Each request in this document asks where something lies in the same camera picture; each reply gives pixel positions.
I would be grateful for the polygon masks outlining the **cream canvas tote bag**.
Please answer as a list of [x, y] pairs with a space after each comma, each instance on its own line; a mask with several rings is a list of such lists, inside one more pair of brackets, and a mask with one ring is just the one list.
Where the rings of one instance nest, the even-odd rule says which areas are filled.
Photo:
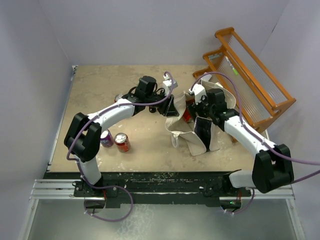
[[180, 138], [184, 139], [188, 145], [192, 156], [201, 155], [207, 151], [217, 151], [220, 149], [215, 137], [216, 128], [209, 127], [209, 147], [206, 147], [200, 137], [194, 132], [194, 126], [189, 125], [183, 120], [183, 114], [186, 110], [187, 93], [185, 91], [174, 97], [174, 106], [177, 109], [178, 116], [167, 117], [165, 129], [171, 135], [171, 142], [174, 148], [179, 146]]

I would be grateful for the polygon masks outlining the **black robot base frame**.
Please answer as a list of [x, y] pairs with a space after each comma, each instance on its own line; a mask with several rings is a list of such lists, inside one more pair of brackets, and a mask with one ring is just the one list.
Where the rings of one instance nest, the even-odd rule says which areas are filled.
[[241, 197], [250, 197], [250, 190], [234, 188], [225, 171], [187, 172], [103, 172], [98, 183], [101, 188], [89, 187], [77, 172], [47, 172], [45, 180], [70, 180], [76, 198], [102, 202], [106, 208], [122, 204], [135, 205], [205, 205], [219, 207], [230, 200], [230, 206], [240, 206]]

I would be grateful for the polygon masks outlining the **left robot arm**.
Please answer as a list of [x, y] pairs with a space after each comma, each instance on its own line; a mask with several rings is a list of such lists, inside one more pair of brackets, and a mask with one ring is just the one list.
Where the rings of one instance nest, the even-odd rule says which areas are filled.
[[73, 117], [63, 142], [68, 149], [66, 158], [76, 161], [81, 177], [87, 182], [85, 190], [91, 196], [98, 196], [103, 191], [96, 155], [104, 131], [135, 116], [146, 107], [165, 117], [179, 115], [172, 94], [178, 84], [168, 71], [163, 78], [162, 86], [158, 86], [155, 78], [144, 75], [138, 80], [137, 86], [132, 87], [114, 104], [88, 115], [79, 112]]

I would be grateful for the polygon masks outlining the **red cola can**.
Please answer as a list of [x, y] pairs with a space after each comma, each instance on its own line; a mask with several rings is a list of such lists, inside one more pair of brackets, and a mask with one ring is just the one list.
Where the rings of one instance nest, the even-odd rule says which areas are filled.
[[188, 109], [185, 109], [185, 111], [184, 111], [184, 113], [183, 113], [183, 115], [182, 115], [182, 118], [183, 118], [183, 120], [184, 120], [187, 124], [189, 124], [189, 123], [191, 123], [191, 122], [194, 121], [194, 119], [193, 119], [193, 117], [192, 117], [192, 115], [190, 114], [190, 112], [189, 112]]

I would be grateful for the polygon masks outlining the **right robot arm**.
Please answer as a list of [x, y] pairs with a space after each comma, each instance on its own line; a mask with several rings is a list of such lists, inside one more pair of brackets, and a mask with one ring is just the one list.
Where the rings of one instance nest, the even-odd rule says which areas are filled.
[[194, 97], [192, 113], [209, 118], [223, 132], [235, 138], [253, 156], [252, 171], [236, 170], [222, 183], [228, 196], [235, 195], [240, 188], [254, 188], [265, 194], [294, 181], [291, 156], [285, 144], [277, 145], [259, 134], [241, 117], [241, 113], [229, 108], [221, 88], [205, 90], [199, 84], [189, 89]]

